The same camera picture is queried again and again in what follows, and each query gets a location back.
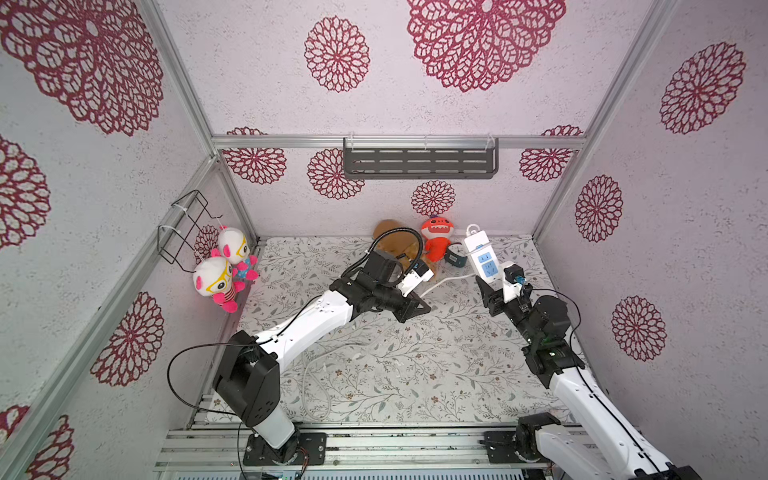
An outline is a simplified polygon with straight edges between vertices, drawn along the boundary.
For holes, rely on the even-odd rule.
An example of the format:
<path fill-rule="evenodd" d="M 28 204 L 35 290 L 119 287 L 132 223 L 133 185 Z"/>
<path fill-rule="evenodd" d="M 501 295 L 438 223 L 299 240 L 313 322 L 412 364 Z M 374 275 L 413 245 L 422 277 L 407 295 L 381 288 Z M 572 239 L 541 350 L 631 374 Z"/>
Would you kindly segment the white power strip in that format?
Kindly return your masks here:
<path fill-rule="evenodd" d="M 501 278 L 501 267 L 491 241 L 477 224 L 470 224 L 465 231 L 462 244 L 474 273 L 487 284 L 492 285 Z"/>

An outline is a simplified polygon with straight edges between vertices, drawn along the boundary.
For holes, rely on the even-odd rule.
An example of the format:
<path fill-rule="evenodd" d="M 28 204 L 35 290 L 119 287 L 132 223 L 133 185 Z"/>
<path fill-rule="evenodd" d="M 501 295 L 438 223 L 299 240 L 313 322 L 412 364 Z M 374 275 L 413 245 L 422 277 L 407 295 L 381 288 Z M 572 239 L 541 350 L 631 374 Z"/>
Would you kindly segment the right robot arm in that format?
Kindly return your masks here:
<path fill-rule="evenodd" d="M 575 328 L 568 305 L 547 289 L 533 301 L 534 291 L 520 278 L 495 289 L 475 278 L 484 307 L 505 315 L 526 344 L 522 348 L 531 374 L 570 411 L 597 450 L 573 439 L 550 413 L 518 419 L 509 447 L 527 462 L 549 461 L 572 479 L 698 479 L 691 466 L 677 466 L 629 422 L 597 385 L 567 338 Z"/>

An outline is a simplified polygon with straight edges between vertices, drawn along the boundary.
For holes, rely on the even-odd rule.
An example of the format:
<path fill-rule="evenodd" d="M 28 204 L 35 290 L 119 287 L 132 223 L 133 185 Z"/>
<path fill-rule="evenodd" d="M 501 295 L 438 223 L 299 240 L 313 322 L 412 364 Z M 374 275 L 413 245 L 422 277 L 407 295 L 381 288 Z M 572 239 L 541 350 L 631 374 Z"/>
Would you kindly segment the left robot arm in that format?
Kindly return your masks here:
<path fill-rule="evenodd" d="M 405 294 L 376 281 L 337 279 L 295 318 L 256 336 L 244 331 L 233 335 L 213 388 L 246 427 L 279 450 L 296 432 L 280 406 L 282 371 L 324 335 L 363 313 L 379 310 L 392 312 L 403 323 L 430 312 L 431 307 L 413 291 Z"/>

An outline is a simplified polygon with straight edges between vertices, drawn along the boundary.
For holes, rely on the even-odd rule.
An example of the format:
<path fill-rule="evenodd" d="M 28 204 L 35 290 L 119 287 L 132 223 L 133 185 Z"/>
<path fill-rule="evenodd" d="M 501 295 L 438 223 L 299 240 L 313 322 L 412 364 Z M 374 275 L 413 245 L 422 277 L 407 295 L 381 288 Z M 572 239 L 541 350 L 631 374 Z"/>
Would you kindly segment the teal alarm clock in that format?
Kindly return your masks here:
<path fill-rule="evenodd" d="M 464 268 L 468 261 L 467 250 L 462 243 L 453 242 L 446 248 L 444 260 L 451 266 Z"/>

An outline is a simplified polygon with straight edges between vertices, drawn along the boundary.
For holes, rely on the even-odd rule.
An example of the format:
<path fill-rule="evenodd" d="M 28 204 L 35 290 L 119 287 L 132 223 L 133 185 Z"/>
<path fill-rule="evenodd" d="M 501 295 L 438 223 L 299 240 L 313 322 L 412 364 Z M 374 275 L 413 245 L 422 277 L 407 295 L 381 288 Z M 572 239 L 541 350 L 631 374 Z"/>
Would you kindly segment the brown plush toy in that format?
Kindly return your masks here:
<path fill-rule="evenodd" d="M 376 239 L 381 234 L 384 234 L 389 230 L 401 227 L 404 227 L 404 224 L 397 220 L 382 220 L 376 225 L 374 229 L 373 239 Z M 436 262 L 430 260 L 427 257 L 427 239 L 423 236 L 420 236 L 420 238 L 422 239 L 423 243 L 423 251 L 420 256 L 420 260 L 430 268 L 434 275 L 432 280 L 435 280 L 439 273 L 439 266 Z M 396 269 L 397 274 L 392 277 L 392 279 L 395 280 L 399 279 L 402 275 L 401 271 L 407 269 L 410 263 L 416 259 L 416 254 L 418 253 L 418 241 L 416 240 L 416 237 L 411 233 L 395 232 L 380 240 L 376 245 L 376 249 L 391 254 L 398 259 L 400 267 Z"/>

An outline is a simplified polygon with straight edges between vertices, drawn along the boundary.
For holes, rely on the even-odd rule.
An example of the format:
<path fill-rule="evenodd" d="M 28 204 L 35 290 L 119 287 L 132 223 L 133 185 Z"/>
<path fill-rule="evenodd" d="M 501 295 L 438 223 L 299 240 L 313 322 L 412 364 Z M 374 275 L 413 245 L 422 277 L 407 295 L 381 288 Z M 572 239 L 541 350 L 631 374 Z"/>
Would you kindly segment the red shark plush toy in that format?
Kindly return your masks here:
<path fill-rule="evenodd" d="M 421 227 L 421 234 L 425 239 L 424 253 L 431 262 L 442 260 L 451 244 L 453 235 L 453 223 L 444 217 L 432 217 L 426 220 Z"/>

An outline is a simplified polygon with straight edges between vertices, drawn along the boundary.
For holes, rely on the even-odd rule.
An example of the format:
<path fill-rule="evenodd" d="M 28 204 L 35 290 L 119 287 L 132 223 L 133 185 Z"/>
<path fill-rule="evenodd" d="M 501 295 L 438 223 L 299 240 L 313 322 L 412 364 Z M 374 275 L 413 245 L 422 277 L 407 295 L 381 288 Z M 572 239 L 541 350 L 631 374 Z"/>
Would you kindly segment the upper pink white plush doll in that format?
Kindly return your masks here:
<path fill-rule="evenodd" d="M 259 278 L 256 271 L 258 258 L 253 254 L 245 234 L 237 228 L 220 228 L 211 256 L 225 258 L 232 266 L 232 277 L 236 281 L 255 281 Z"/>

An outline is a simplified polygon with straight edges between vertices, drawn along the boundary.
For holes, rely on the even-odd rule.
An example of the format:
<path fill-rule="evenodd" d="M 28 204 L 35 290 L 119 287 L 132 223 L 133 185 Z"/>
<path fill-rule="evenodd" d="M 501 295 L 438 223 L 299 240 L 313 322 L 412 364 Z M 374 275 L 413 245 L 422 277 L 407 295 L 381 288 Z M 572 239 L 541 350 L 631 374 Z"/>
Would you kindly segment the pink white plush doll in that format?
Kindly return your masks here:
<path fill-rule="evenodd" d="M 198 264 L 193 271 L 193 283 L 197 293 L 211 298 L 227 313 L 238 310 L 236 296 L 246 285 L 233 277 L 235 268 L 221 256 L 211 257 Z"/>
<path fill-rule="evenodd" d="M 225 258 L 232 266 L 232 277 L 236 281 L 255 281 L 259 278 L 256 271 L 258 258 L 253 254 L 245 234 L 237 228 L 220 228 L 211 256 Z"/>

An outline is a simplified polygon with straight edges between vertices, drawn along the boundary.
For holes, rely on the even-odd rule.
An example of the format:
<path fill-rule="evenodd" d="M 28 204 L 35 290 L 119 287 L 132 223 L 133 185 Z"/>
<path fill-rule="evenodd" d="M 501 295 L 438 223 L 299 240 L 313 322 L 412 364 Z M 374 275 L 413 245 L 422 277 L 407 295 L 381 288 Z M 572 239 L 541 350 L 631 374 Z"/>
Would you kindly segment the lower pink white plush doll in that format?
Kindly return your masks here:
<path fill-rule="evenodd" d="M 221 256 L 211 257 L 198 264 L 193 271 L 193 283 L 197 293 L 211 298 L 227 313 L 238 310 L 236 296 L 246 285 L 233 277 L 235 268 Z"/>

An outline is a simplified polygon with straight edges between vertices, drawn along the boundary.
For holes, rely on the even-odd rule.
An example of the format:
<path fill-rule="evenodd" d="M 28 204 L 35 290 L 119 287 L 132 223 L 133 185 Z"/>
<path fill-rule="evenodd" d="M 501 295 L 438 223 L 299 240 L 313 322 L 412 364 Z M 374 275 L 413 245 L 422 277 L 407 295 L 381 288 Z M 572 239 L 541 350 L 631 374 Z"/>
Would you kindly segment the grey wall shelf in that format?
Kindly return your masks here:
<path fill-rule="evenodd" d="M 343 139 L 343 173 L 355 180 L 489 180 L 499 171 L 496 146 L 357 147 Z"/>

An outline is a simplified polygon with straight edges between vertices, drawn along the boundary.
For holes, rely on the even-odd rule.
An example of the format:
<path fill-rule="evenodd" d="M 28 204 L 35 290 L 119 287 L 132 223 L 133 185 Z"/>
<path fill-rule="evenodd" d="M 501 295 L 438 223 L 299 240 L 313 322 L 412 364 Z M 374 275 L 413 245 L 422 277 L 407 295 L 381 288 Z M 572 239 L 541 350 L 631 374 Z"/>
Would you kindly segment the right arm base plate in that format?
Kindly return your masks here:
<path fill-rule="evenodd" d="M 516 430 L 486 431 L 479 443 L 484 447 L 491 464 L 539 463 L 547 458 L 541 454 L 535 441 Z"/>

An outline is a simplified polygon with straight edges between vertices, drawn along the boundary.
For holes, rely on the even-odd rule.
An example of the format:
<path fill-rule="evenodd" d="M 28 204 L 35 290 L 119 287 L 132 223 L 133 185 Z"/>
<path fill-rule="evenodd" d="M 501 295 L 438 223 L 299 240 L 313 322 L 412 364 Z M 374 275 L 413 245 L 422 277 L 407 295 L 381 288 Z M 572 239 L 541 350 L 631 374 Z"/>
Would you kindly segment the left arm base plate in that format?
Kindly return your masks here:
<path fill-rule="evenodd" d="M 326 433 L 294 433 L 280 448 L 262 437 L 250 435 L 242 463 L 245 466 L 319 466 L 325 463 Z"/>

